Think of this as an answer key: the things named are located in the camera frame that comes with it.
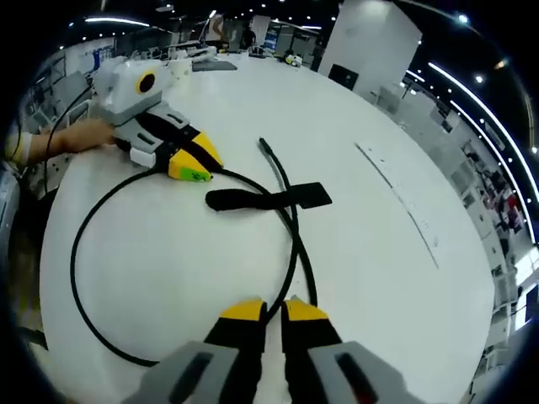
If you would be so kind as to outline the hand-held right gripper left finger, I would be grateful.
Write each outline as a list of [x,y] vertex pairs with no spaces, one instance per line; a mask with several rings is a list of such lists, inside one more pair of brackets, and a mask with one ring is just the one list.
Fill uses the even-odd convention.
[[202,341],[190,341],[151,367],[140,403],[251,403],[261,377],[267,304],[229,306]]

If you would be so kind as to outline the person's left hand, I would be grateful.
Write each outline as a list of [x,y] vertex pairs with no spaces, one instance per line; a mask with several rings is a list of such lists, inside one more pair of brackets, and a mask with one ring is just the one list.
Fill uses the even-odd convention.
[[97,146],[112,145],[115,128],[102,119],[86,119],[80,123],[78,132],[78,147],[88,150]]

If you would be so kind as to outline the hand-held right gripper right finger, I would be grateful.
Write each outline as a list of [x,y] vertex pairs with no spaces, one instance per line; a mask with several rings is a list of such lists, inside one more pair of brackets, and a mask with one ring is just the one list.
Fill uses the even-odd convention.
[[297,296],[282,303],[281,341],[293,403],[418,401],[399,371],[356,341],[343,341],[324,311]]

